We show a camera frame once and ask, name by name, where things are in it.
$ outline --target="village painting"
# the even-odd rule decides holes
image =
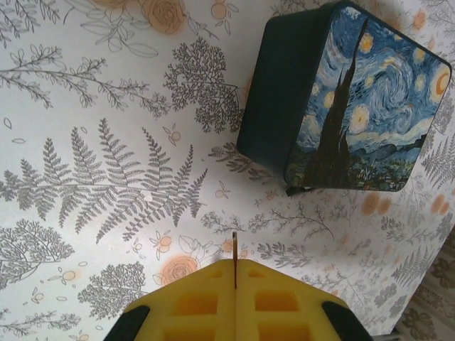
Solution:
[[[403,188],[451,70],[352,7],[331,23],[287,177],[293,186]]]

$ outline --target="branch illustration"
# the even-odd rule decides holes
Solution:
[[[292,268],[302,268],[311,263],[313,256],[308,256],[303,245],[291,245],[286,247],[282,243],[276,244],[259,244],[257,251],[261,254],[262,259],[274,259],[277,268],[283,268],[290,265]]]
[[[0,197],[15,200],[22,210],[36,207],[45,220],[60,199],[59,224],[75,212],[77,233],[100,215],[106,215],[97,235],[97,242],[110,230],[124,225],[125,241],[140,228],[165,217],[172,217],[178,226],[182,214],[191,211],[196,218],[202,203],[199,192],[207,170],[191,182],[193,146],[177,172],[151,134],[142,129],[149,145],[149,163],[143,166],[112,132],[106,119],[100,120],[98,131],[102,157],[85,143],[78,128],[71,132],[73,166],[62,162],[52,139],[44,144],[44,171],[41,173],[25,159],[21,161],[22,177],[5,170],[0,181]]]
[[[232,215],[228,221],[223,221],[219,215],[216,215],[215,212],[211,211],[205,213],[200,219],[200,222],[202,222],[204,227],[213,230],[216,234],[223,234],[231,231],[246,232],[246,229],[237,215]]]
[[[99,275],[90,277],[90,284],[77,298],[81,303],[89,303],[90,316],[115,318],[132,301],[146,295],[144,266],[134,264],[108,265]]]
[[[19,220],[0,227],[0,290],[32,275],[42,263],[57,263],[74,253],[51,227]]]
[[[97,77],[102,74],[102,68],[107,66],[106,60],[83,58],[82,63],[75,69],[67,67],[62,61],[62,51],[57,47],[46,47],[42,45],[31,45],[30,59],[26,59],[24,50],[20,49],[16,54],[11,53],[11,60],[16,65],[10,69],[0,70],[0,87],[17,87],[19,90],[27,91],[35,102],[42,102],[44,107],[51,108],[49,98],[50,91],[41,88],[41,84],[35,80],[27,80],[35,76],[52,85],[59,85],[76,92],[79,95],[80,104],[83,108],[95,104],[97,96],[90,92],[94,85],[98,94],[105,94],[111,107],[124,111],[128,107],[125,102],[139,101],[139,106],[152,113],[155,118],[167,115],[170,104],[166,98],[155,92],[150,97],[144,95],[148,90],[148,84],[139,83],[133,80],[123,80],[115,85],[113,81],[101,81]]]
[[[4,315],[9,313],[8,309],[2,310],[2,320]],[[56,311],[48,311],[47,313],[39,313],[31,316],[26,316],[23,322],[13,322],[3,324],[0,323],[0,328],[4,333],[11,332],[15,336],[22,337],[35,333],[34,328],[41,328],[44,325],[48,329],[60,329],[67,331],[76,327],[80,323],[80,317],[76,314],[62,314],[59,318],[56,317]]]
[[[164,74],[164,86],[172,91],[173,109],[197,104],[195,120],[205,133],[220,133],[226,126],[236,132],[243,115],[240,88],[224,81],[226,62],[221,49],[200,37],[189,46],[182,43],[173,56],[177,63],[170,64]]]
[[[226,162],[226,166],[230,168],[231,172],[243,173],[248,171],[250,180],[261,181],[263,185],[274,179],[274,176],[267,169],[240,155],[233,142],[226,142],[223,147],[213,147],[212,153],[208,156],[217,158],[216,162]]]
[[[0,4],[0,43],[6,48],[11,42],[11,34],[19,39],[23,33],[35,33],[40,24],[36,18],[41,13],[44,21],[57,23],[60,20],[55,0],[7,0]]]
[[[321,209],[318,205],[314,207],[315,217],[310,217],[304,212],[304,205],[299,202],[298,213],[295,216],[288,216],[286,213],[281,210],[272,208],[270,210],[270,216],[265,217],[264,214],[256,215],[248,223],[248,228],[251,232],[256,233],[257,231],[267,228],[270,224],[274,224],[275,232],[280,233],[285,227],[291,227],[290,234],[291,236],[295,235],[297,230],[303,229],[308,224],[315,224],[311,231],[309,231],[304,240],[307,240],[313,237],[315,234],[328,232],[332,236],[332,239],[335,240],[333,232],[328,228],[324,222],[324,218],[321,212]]]

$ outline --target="box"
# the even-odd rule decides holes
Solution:
[[[237,140],[291,188],[398,191],[451,66],[349,1],[271,18]]]

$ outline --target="cypress tree painting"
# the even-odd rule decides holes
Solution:
[[[441,59],[347,6],[333,18],[288,179],[400,190],[451,77]]]

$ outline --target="white patterned background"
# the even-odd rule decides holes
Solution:
[[[455,63],[453,0],[357,2]],[[454,224],[454,83],[404,190],[287,197],[235,141],[265,23],[320,5],[0,0],[4,340],[101,340],[232,231],[391,331]]]

